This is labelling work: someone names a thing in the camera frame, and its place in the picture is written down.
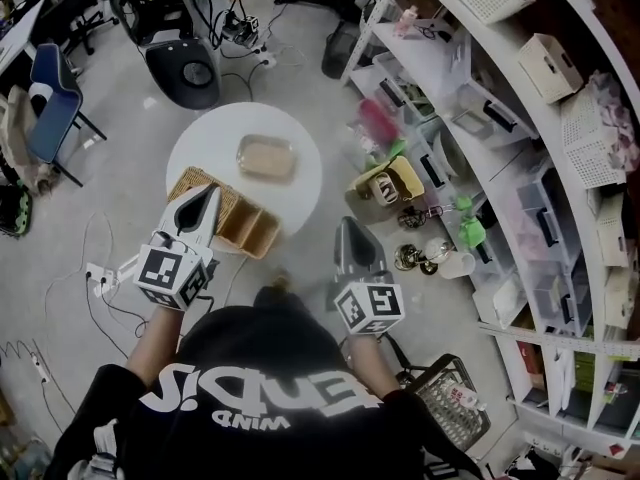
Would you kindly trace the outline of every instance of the power strip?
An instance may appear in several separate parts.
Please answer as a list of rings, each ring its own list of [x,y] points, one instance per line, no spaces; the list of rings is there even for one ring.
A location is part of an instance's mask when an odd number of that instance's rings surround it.
[[[113,270],[87,263],[86,272],[91,274],[89,279],[97,283],[93,293],[98,299],[118,285],[118,280]]]
[[[531,446],[537,448],[540,451],[549,453],[554,457],[562,457],[564,451],[567,449],[567,445],[563,445],[549,439],[544,439],[538,435],[531,433],[528,430],[525,430],[523,434],[524,440]]]
[[[32,353],[31,354],[31,362],[33,363],[33,366],[36,367],[36,370],[38,370],[38,373],[40,374],[40,377],[42,378],[42,383],[43,384],[49,384],[49,382],[51,382],[51,379],[49,378],[49,375],[47,375],[47,372],[42,367],[42,364],[40,363],[40,360],[38,359],[38,356]]]

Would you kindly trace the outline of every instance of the blue chair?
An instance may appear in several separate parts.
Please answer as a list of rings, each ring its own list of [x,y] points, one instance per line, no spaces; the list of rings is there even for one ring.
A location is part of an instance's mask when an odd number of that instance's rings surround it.
[[[60,146],[72,125],[80,128],[75,121],[76,117],[84,121],[103,140],[107,140],[107,137],[80,112],[82,92],[58,45],[38,46],[31,68],[31,80],[48,85],[53,90],[53,94],[29,135],[29,150],[43,162],[53,164],[67,178],[82,187],[82,183],[56,160]]]

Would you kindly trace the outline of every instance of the white cable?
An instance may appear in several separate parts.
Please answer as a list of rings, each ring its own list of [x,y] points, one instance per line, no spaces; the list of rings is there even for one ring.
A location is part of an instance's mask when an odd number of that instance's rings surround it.
[[[227,290],[227,294],[224,296],[224,301],[222,302],[223,308],[227,305],[227,302],[229,300],[229,295],[231,295],[231,288],[233,288],[233,282],[236,280],[236,277],[238,277],[240,270],[242,270],[242,267],[244,267],[244,264],[247,262],[248,258],[249,258],[248,256],[245,256],[244,258],[242,258],[242,261],[238,265],[238,268],[236,269],[235,273],[231,277],[231,281],[229,282],[229,289]]]
[[[107,214],[104,213],[103,211],[93,212],[89,217],[89,219],[87,220],[87,224],[84,227],[84,233],[82,236],[82,251],[80,254],[80,265],[73,272],[70,272],[65,276],[58,277],[53,281],[51,281],[51,283],[49,284],[49,286],[47,286],[47,289],[44,292],[43,305],[44,305],[44,331],[45,331],[45,341],[46,341],[45,350],[47,352],[47,359],[49,360],[49,363],[52,363],[53,361],[51,360],[51,354],[49,353],[49,324],[48,324],[48,313],[47,313],[47,296],[49,295],[49,291],[51,291],[51,288],[53,288],[54,285],[56,285],[57,283],[66,281],[71,276],[74,276],[75,274],[82,272],[84,268],[84,253],[85,253],[85,248],[87,246],[87,233],[89,231],[89,226],[91,225],[91,221],[98,213],[102,214],[105,222],[107,223],[107,227],[109,228],[109,253],[107,254],[107,257],[105,259],[104,266],[108,264],[109,260],[111,259],[111,253],[113,252],[113,230],[111,229],[111,222],[109,222],[109,218],[107,217]]]

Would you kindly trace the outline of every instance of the black t-shirt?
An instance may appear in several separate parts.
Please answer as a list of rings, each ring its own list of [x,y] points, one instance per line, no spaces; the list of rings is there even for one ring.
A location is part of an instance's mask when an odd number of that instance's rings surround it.
[[[127,478],[423,478],[424,406],[408,393],[384,402],[369,393],[300,311],[203,317],[145,393],[128,370],[101,368],[47,477],[90,459],[93,430],[117,418]]]

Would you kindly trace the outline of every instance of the wooden tray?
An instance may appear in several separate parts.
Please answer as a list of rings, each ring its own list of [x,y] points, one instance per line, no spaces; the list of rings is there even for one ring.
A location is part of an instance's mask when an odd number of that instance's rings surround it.
[[[169,194],[169,201],[200,185],[222,190],[215,236],[254,259],[266,256],[280,231],[280,220],[240,192],[197,167],[187,167]]]

